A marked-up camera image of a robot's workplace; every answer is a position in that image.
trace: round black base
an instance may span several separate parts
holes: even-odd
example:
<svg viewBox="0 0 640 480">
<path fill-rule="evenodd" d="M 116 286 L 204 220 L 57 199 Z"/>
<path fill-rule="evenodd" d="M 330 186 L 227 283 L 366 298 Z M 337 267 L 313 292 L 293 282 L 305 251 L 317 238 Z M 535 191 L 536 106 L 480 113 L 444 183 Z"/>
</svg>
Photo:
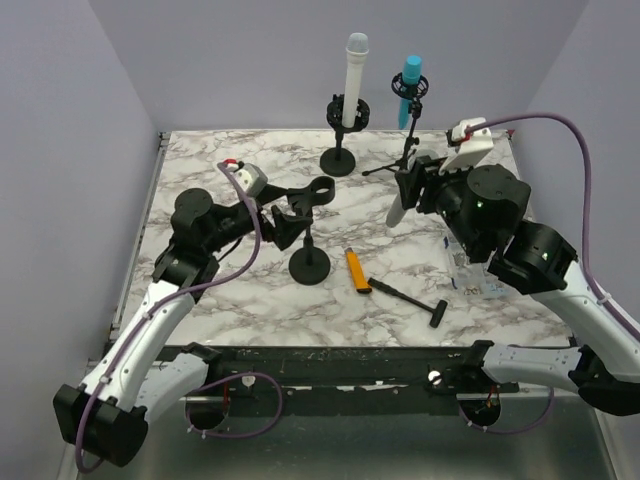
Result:
<svg viewBox="0 0 640 480">
<path fill-rule="evenodd" d="M 356 168 L 356 158 L 346 148 L 340 152 L 340 160 L 336 159 L 336 148 L 330 148 L 320 157 L 320 168 L 332 177 L 346 177 Z"/>
<path fill-rule="evenodd" d="M 307 248 L 311 249 L 311 264 L 307 263 Z M 289 259 L 291 277 L 302 285 L 317 285 L 329 276 L 331 260 L 317 247 L 302 247 Z"/>
</svg>

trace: white wall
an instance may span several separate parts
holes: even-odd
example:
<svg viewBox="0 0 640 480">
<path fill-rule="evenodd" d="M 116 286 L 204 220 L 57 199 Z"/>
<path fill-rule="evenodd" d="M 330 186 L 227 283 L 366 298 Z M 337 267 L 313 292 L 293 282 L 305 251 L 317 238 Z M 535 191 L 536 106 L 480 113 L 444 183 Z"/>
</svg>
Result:
<svg viewBox="0 0 640 480">
<path fill-rule="evenodd" d="M 393 75 L 421 55 L 421 128 L 521 111 L 586 0 L 90 0 L 160 128 L 326 128 L 349 34 L 369 35 L 370 128 L 397 128 Z"/>
<path fill-rule="evenodd" d="M 52 399 L 99 352 L 155 129 L 86 0 L 0 15 L 0 478 L 55 478 Z"/>
</svg>

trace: blue microphone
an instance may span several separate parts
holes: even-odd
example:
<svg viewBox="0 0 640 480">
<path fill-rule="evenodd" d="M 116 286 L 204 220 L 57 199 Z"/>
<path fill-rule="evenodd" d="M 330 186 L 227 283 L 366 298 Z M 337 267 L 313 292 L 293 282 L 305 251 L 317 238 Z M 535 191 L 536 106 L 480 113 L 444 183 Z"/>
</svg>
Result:
<svg viewBox="0 0 640 480">
<path fill-rule="evenodd" d="M 402 81 L 406 85 L 417 85 L 422 74 L 422 59 L 417 55 L 409 55 L 402 69 Z M 398 112 L 398 128 L 402 130 L 409 123 L 409 100 L 400 99 L 400 111 Z"/>
</svg>

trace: microphone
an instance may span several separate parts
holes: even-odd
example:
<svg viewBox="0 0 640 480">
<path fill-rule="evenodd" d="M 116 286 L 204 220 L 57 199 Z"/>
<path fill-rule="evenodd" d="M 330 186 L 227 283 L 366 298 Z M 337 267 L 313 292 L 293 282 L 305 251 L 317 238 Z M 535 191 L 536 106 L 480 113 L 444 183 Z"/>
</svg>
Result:
<svg viewBox="0 0 640 480">
<path fill-rule="evenodd" d="M 402 82 L 405 85 L 417 85 L 422 74 L 422 59 L 417 55 L 409 55 L 402 69 Z M 409 122 L 409 100 L 400 99 L 400 111 L 398 112 L 398 129 L 402 130 Z"/>
<path fill-rule="evenodd" d="M 369 53 L 369 39 L 364 33 L 352 33 L 347 42 L 347 82 L 344 87 L 342 126 L 352 128 L 356 121 L 362 68 Z"/>
<path fill-rule="evenodd" d="M 416 158 L 418 157 L 438 158 L 438 154 L 433 150 L 420 150 L 419 152 L 416 152 L 409 159 L 409 164 L 407 166 L 408 170 L 411 170 L 413 164 L 416 162 Z M 400 197 L 400 192 L 398 192 L 396 198 L 393 199 L 393 203 L 391 204 L 389 211 L 387 212 L 387 227 L 393 228 L 398 225 L 404 218 L 405 213 L 407 213 L 407 211 L 402 208 L 402 197 Z"/>
</svg>

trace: table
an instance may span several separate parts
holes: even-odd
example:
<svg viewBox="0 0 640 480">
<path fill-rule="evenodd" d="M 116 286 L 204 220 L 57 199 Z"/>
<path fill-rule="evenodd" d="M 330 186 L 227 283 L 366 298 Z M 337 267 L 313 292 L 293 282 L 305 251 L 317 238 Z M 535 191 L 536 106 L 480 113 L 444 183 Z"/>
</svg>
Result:
<svg viewBox="0 0 640 480">
<path fill-rule="evenodd" d="M 336 197 L 314 208 L 315 244 L 331 258 L 329 277 L 317 286 L 296 284 L 287 265 L 302 245 L 285 252 L 267 244 L 242 277 L 210 289 L 171 335 L 168 345 L 192 341 L 211 345 L 272 346 L 464 346 L 478 339 L 566 346 L 568 329 L 542 305 L 516 295 L 484 300 L 465 297 L 451 284 L 443 237 L 446 226 L 435 215 L 408 212 L 395 229 L 384 220 L 397 187 L 393 175 L 360 172 L 399 158 L 403 132 L 360 132 L 345 137 L 357 158 L 355 172 L 336 179 Z M 422 131 L 420 148 L 446 155 L 444 132 Z M 485 162 L 517 173 L 506 132 L 494 134 L 496 146 Z M 173 202 L 183 190 L 205 188 L 223 205 L 237 201 L 216 164 L 236 158 L 258 165 L 269 182 L 303 187 L 322 175 L 321 153 L 334 144 L 329 130 L 243 130 L 174 132 L 146 225 L 140 255 L 124 309 L 123 324 L 141 303 L 153 262 L 171 236 Z M 286 201 L 276 203 L 286 209 Z M 434 305 L 449 302 L 442 324 L 429 327 L 430 314 L 380 292 L 356 293 L 344 249 L 358 254 L 365 275 Z M 241 267 L 253 237 L 222 262 L 218 275 Z"/>
</svg>

